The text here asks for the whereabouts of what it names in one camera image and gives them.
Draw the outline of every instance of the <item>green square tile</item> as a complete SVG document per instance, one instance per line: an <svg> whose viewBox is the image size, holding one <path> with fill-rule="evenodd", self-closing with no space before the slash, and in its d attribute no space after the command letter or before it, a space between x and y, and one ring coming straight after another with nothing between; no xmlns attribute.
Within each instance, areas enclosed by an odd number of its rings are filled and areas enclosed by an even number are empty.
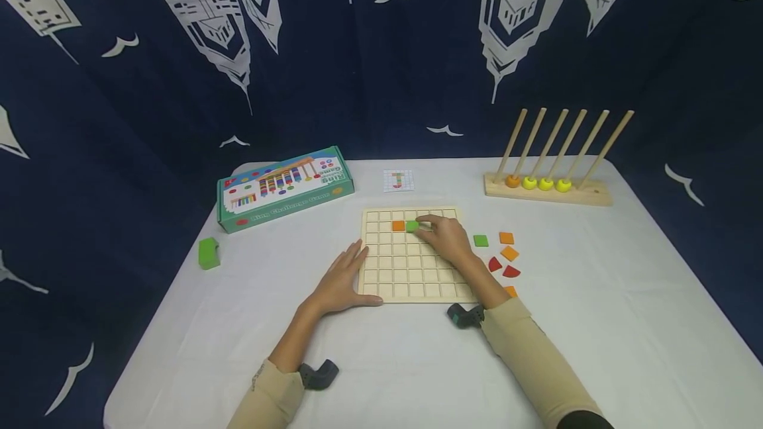
<svg viewBox="0 0 763 429"><path fill-rule="evenodd" d="M487 243L487 235L475 235L475 247L490 247Z"/></svg>

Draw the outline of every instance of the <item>green block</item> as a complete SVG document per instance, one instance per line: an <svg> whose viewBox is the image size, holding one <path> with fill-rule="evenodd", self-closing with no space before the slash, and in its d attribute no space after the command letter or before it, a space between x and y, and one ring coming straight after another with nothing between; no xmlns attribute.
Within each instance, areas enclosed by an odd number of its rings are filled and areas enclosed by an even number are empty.
<svg viewBox="0 0 763 429"><path fill-rule="evenodd" d="M475 239L475 247L490 247L487 243L487 235L475 235L473 239Z"/></svg>
<svg viewBox="0 0 763 429"><path fill-rule="evenodd" d="M199 267L208 270L220 266L217 248L220 244L214 238L206 238L199 242Z"/></svg>

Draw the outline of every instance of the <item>green game box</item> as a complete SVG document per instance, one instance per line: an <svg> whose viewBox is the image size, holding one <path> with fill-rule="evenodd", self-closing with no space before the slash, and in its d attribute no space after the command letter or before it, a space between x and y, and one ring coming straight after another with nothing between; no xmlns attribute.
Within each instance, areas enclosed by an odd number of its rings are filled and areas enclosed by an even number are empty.
<svg viewBox="0 0 763 429"><path fill-rule="evenodd" d="M217 182L217 222L232 234L355 192L336 146Z"/></svg>

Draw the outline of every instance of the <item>table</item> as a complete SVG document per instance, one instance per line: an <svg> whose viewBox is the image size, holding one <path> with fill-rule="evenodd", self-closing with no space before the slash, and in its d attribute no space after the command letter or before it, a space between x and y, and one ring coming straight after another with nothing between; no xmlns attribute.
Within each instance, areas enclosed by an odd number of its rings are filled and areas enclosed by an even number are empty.
<svg viewBox="0 0 763 429"><path fill-rule="evenodd" d="M297 305L357 239L362 209L453 204L469 234L490 238L477 249L485 259L500 252L499 230L514 233L522 275L498 278L516 286L616 428L760 424L763 368L610 163L597 178L611 208L485 197L482 173L497 165L348 162L355 195L231 235L213 209L199 239L219 240L222 266L204 272L190 249L111 393L107 427L224 428ZM416 191L382 193L383 169L413 169ZM539 428L481 332L456 329L447 306L323 319L306 362L332 359L340 374L306 394L291 427Z"/></svg>

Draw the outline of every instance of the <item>red piece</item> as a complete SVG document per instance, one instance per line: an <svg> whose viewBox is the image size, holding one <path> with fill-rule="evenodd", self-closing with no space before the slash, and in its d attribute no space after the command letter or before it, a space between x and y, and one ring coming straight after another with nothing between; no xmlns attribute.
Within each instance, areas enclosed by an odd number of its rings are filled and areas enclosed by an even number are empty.
<svg viewBox="0 0 763 429"><path fill-rule="evenodd" d="M501 262L498 262L498 259L495 257L491 258L490 262L487 263L487 268L490 269L490 272L494 272L500 269L501 267L503 267L501 265Z"/></svg>
<svg viewBox="0 0 763 429"><path fill-rule="evenodd" d="M506 265L506 270L503 270L503 276L508 277L510 279L514 277L518 277L520 275L519 270L515 269L514 267L511 267L511 265Z"/></svg>

